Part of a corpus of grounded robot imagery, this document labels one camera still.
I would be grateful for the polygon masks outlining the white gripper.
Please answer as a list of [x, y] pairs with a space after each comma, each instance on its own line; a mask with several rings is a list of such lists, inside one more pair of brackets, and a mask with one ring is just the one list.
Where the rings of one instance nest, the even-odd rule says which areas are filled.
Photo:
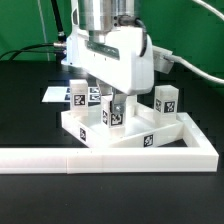
[[97, 78], [101, 101], [112, 100], [110, 111], [119, 115], [125, 112], [127, 95], [148, 93], [154, 85], [149, 36], [146, 51], [140, 56], [142, 46], [141, 28], [119, 27], [109, 32], [105, 43], [100, 44], [89, 41], [87, 32], [75, 26], [68, 38], [68, 63]]

